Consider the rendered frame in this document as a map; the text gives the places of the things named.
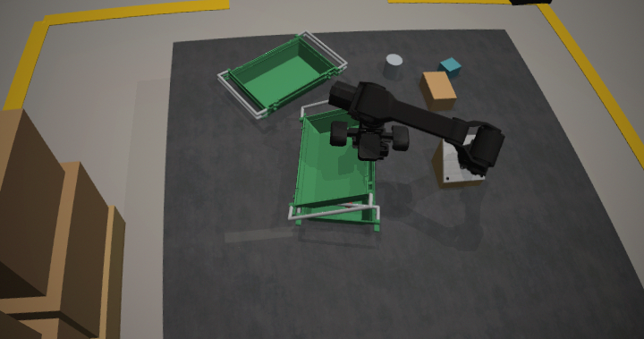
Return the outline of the small teal cube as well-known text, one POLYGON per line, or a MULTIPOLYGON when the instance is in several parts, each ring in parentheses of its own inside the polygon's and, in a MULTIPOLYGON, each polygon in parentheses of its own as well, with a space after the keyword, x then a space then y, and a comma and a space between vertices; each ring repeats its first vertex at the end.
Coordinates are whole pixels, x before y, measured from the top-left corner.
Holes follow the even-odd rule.
POLYGON ((453 58, 446 59, 438 65, 438 72, 445 72, 448 79, 452 79, 459 74, 460 66, 453 58))

